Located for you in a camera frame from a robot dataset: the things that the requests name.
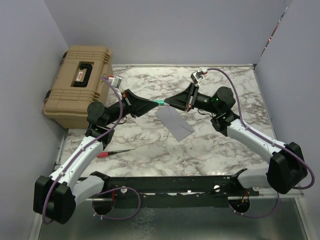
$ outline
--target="marble surface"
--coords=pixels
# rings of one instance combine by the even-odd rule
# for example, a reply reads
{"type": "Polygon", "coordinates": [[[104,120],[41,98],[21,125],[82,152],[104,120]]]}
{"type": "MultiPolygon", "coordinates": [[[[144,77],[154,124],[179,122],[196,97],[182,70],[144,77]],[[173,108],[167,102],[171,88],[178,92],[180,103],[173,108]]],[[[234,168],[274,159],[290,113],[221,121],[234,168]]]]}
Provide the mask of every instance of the marble surface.
{"type": "MultiPolygon", "coordinates": [[[[123,77],[121,89],[130,89],[137,96],[163,100],[180,93],[191,82],[190,75],[198,67],[118,67],[114,74],[123,77]]],[[[252,67],[221,67],[233,80],[240,96],[245,121],[259,131],[274,136],[252,67]]],[[[210,71],[200,85],[199,92],[206,95],[228,80],[219,72],[210,71]]],[[[106,106],[116,102],[109,91],[106,106]]],[[[181,115],[195,132],[177,142],[155,115],[158,107],[139,118],[128,116],[127,122],[118,125],[111,143],[105,151],[135,149],[130,152],[94,159],[82,174],[87,177],[94,171],[111,177],[141,176],[199,176],[234,174],[242,168],[257,169],[267,164],[246,146],[216,132],[208,115],[194,109],[181,115]]],[[[85,130],[71,129],[61,156],[61,162],[79,146],[85,130]]]]}

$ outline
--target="screw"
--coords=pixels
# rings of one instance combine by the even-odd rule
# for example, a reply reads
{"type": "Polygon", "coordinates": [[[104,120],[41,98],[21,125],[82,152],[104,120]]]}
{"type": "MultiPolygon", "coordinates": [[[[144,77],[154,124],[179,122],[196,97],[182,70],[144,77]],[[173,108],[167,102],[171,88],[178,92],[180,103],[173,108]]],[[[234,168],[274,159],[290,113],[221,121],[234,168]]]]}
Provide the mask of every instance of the screw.
{"type": "Polygon", "coordinates": [[[218,192],[220,192],[221,188],[220,188],[219,185],[215,185],[215,186],[213,187],[213,190],[214,190],[216,193],[218,193],[218,192]]]}

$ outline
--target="gray floor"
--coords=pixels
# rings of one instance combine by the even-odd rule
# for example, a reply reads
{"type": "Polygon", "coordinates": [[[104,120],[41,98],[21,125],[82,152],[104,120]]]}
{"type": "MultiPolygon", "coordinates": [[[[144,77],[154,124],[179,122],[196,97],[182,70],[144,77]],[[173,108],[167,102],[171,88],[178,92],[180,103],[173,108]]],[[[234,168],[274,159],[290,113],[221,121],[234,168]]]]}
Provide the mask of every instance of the gray floor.
{"type": "MultiPolygon", "coordinates": [[[[252,199],[248,213],[266,213],[275,199],[252,199]]],[[[116,209],[113,216],[124,217],[133,209],[116,209]]],[[[86,201],[65,225],[43,226],[40,240],[306,240],[294,198],[284,198],[270,217],[250,219],[229,208],[141,209],[126,221],[93,217],[86,201]]]]}

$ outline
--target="screwdriver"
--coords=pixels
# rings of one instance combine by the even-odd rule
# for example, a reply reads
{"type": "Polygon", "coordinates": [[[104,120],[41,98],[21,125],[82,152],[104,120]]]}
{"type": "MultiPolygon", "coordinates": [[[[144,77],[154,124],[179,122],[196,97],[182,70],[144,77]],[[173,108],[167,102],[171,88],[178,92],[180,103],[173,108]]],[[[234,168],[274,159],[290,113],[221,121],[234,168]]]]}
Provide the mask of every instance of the screwdriver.
{"type": "Polygon", "coordinates": [[[96,157],[101,159],[101,158],[105,158],[105,157],[108,157],[113,154],[129,152],[131,150],[134,150],[134,149],[118,150],[118,151],[103,151],[103,152],[99,153],[98,156],[96,156],[96,157]]]}

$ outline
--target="black wire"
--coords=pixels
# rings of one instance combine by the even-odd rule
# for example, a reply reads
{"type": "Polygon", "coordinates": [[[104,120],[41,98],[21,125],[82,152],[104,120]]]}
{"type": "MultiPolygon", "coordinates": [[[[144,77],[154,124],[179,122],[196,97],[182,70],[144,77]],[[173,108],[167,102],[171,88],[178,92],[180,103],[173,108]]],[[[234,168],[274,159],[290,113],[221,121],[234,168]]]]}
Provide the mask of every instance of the black wire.
{"type": "Polygon", "coordinates": [[[119,122],[118,125],[122,125],[122,124],[125,124],[127,122],[127,116],[124,116],[125,117],[125,120],[124,122],[119,122]]]}
{"type": "Polygon", "coordinates": [[[214,115],[213,115],[212,113],[211,113],[211,114],[210,114],[210,113],[201,113],[199,110],[200,110],[200,109],[198,108],[197,111],[198,111],[198,113],[199,113],[200,115],[209,115],[209,116],[212,117],[212,118],[214,117],[214,115]]]}

